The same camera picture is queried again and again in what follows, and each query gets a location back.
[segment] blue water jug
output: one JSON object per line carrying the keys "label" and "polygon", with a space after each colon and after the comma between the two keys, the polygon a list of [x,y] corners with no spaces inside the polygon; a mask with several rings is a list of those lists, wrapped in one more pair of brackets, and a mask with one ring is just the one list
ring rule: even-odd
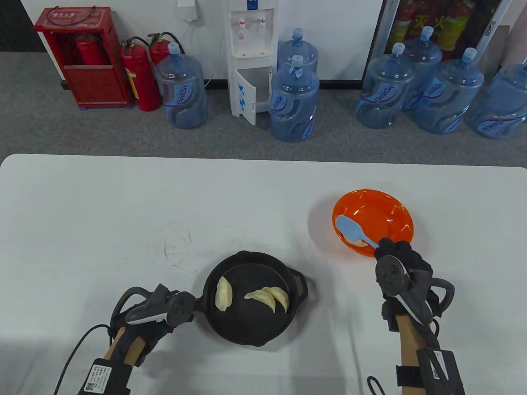
{"label": "blue water jug", "polygon": [[301,55],[304,58],[304,70],[310,69],[317,74],[318,50],[313,44],[304,41],[304,30],[297,27],[293,30],[292,39],[282,43],[278,48],[277,70],[289,69],[293,56]]}
{"label": "blue water jug", "polygon": [[169,122],[179,129],[195,129],[207,121],[207,96],[201,64],[168,45],[167,56],[155,67],[155,78]]}
{"label": "blue water jug", "polygon": [[420,38],[407,40],[403,43],[405,45],[403,56],[407,57],[415,68],[414,80],[406,97],[404,111],[413,110],[417,107],[423,92],[430,85],[434,72],[443,58],[439,46],[430,41],[433,33],[433,27],[425,26],[421,31]]}
{"label": "blue water jug", "polygon": [[271,128],[280,140],[298,143],[307,139],[315,125],[320,81],[304,69],[301,55],[292,57],[292,65],[272,78]]}
{"label": "blue water jug", "polygon": [[461,60],[439,65],[419,101],[415,118],[420,127],[435,134],[452,133],[483,85],[483,74],[471,62],[476,49],[467,48]]}
{"label": "blue water jug", "polygon": [[476,133],[495,140],[516,136],[527,120],[527,63],[502,68],[473,107],[467,123]]}
{"label": "blue water jug", "polygon": [[368,65],[357,106],[359,121],[368,127],[384,129],[397,121],[414,79],[414,66],[401,56],[403,52],[404,44],[395,43],[391,55]]}

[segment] glove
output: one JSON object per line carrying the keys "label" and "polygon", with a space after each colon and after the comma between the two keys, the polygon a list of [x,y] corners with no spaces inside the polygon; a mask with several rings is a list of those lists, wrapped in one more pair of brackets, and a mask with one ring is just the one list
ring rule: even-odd
{"label": "glove", "polygon": [[[379,242],[379,248],[375,249],[374,254],[377,261],[386,255],[398,258],[405,267],[410,279],[414,283],[419,282],[419,284],[425,285],[424,289],[427,291],[423,293],[422,298],[428,302],[432,315],[441,317],[442,311],[439,297],[430,289],[433,274],[432,267],[423,260],[421,255],[412,250],[410,243],[406,241],[395,243],[390,239],[384,238]],[[382,307],[383,319],[388,321],[390,331],[398,332],[399,328],[395,316],[408,315],[408,312],[396,298],[391,298],[385,293],[383,293],[383,297],[386,300]]]}
{"label": "glove", "polygon": [[131,310],[146,303],[145,301],[136,304],[130,307],[129,309],[121,312],[121,309],[126,303],[126,301],[134,294],[142,295],[145,298],[148,298],[151,295],[150,292],[139,287],[129,289],[121,297],[121,299],[115,306],[115,309],[112,313],[112,317],[110,319],[110,328],[108,329],[108,335],[113,340],[115,340],[115,337],[117,336],[119,330],[122,327],[126,328],[124,334],[119,338],[117,347],[115,348],[112,354],[112,359],[124,360],[124,357],[128,352],[129,346],[133,343],[136,338],[141,337],[145,341],[146,346],[144,347],[140,357],[137,359],[137,362],[135,364],[135,366],[139,367],[143,363],[144,358],[153,350],[158,341],[161,340],[167,333],[172,333],[174,328],[168,325],[167,322],[164,320],[160,322],[151,321],[135,325],[128,324],[125,319],[126,315]]}

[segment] dumpling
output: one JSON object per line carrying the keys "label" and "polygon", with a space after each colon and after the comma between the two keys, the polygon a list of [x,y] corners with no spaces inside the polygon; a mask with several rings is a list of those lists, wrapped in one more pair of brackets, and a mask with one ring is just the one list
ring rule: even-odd
{"label": "dumpling", "polygon": [[244,296],[245,299],[254,299],[259,302],[262,302],[263,304],[266,304],[269,306],[274,313],[276,310],[276,302],[275,298],[272,297],[272,295],[269,292],[263,291],[261,289],[255,291],[255,292],[249,292],[247,295]]}
{"label": "dumpling", "polygon": [[284,306],[284,310],[287,313],[287,309],[289,308],[289,296],[287,295],[286,291],[280,287],[263,287],[262,291],[269,292],[273,298],[275,298],[282,306]]}
{"label": "dumpling", "polygon": [[368,247],[368,243],[364,242],[363,240],[351,241],[346,237],[344,237],[344,240],[346,240],[346,242],[348,242],[349,244],[355,245],[357,247]]}
{"label": "dumpling", "polygon": [[232,287],[225,277],[221,277],[216,285],[216,307],[220,311],[225,311],[231,304]]}

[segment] black frying pan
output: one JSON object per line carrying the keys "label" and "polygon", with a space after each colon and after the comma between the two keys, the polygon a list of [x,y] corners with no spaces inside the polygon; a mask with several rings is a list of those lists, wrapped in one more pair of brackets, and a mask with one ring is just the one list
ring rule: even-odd
{"label": "black frying pan", "polygon": [[[215,304],[220,277],[225,277],[232,286],[232,305],[225,312],[218,310]],[[273,313],[265,304],[243,298],[263,287],[280,287],[287,292],[287,313],[278,302]],[[260,347],[289,326],[307,294],[302,273],[288,268],[271,255],[240,251],[212,270],[203,287],[203,296],[196,299],[195,309],[205,314],[212,329],[224,339]]]}

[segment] glass cabinet door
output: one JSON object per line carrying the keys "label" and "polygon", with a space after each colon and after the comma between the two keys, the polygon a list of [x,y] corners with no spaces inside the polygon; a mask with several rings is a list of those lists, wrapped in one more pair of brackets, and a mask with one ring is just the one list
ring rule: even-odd
{"label": "glass cabinet door", "polygon": [[401,0],[384,52],[390,53],[394,43],[419,37],[424,26],[432,26],[432,41],[443,51],[443,60],[461,58],[467,47],[477,47],[481,38],[486,33],[488,35],[487,27],[500,2],[501,0]]}

